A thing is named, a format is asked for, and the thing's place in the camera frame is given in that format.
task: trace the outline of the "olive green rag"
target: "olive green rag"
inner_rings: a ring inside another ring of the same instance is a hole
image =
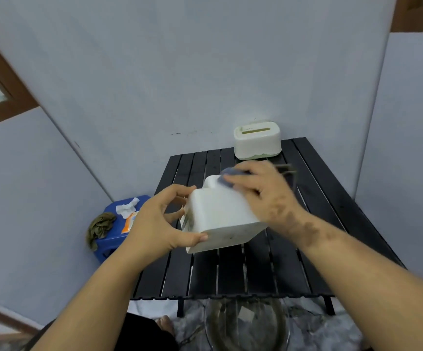
[[[108,231],[112,228],[112,223],[116,220],[117,216],[114,213],[106,212],[100,214],[91,222],[86,235],[86,241],[91,251],[96,251],[98,245],[96,239],[104,238]]]

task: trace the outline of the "slatted table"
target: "slatted table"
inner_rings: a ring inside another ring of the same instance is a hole
[[[402,265],[306,138],[281,145],[282,152],[269,160],[296,168],[296,197],[303,207]],[[237,162],[233,148],[172,156],[156,193],[172,183],[201,188],[206,177]],[[178,209],[170,205],[166,212]],[[180,229],[178,222],[173,226]],[[195,254],[174,249],[144,269],[132,300],[323,296],[327,301],[332,295],[308,258],[268,228],[243,246]]]

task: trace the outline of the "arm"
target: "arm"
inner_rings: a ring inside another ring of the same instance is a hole
[[[140,209],[122,245],[98,268],[32,350],[113,350],[137,277],[147,265],[178,246],[194,246],[206,234],[183,233],[170,223],[184,210],[164,214],[172,201],[180,205],[195,187],[172,185]]]
[[[236,168],[254,175],[225,179],[304,252],[375,350],[423,350],[423,280],[306,212],[269,162]]]

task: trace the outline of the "blue sponge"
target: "blue sponge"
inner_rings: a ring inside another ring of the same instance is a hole
[[[252,175],[249,171],[242,171],[242,170],[238,170],[234,167],[227,167],[226,169],[224,169],[223,171],[220,172],[220,177],[217,179],[217,182],[221,183],[222,185],[232,188],[233,184],[229,183],[228,181],[225,181],[225,179],[223,178],[223,175]]]

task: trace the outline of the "white container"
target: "white container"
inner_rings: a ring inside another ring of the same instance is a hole
[[[244,244],[267,228],[242,194],[217,183],[219,176],[207,177],[203,188],[194,190],[185,205],[182,230],[208,233],[206,242],[186,248],[189,254]]]
[[[243,125],[234,129],[234,154],[239,160],[277,156],[280,140],[280,128],[275,122]]]

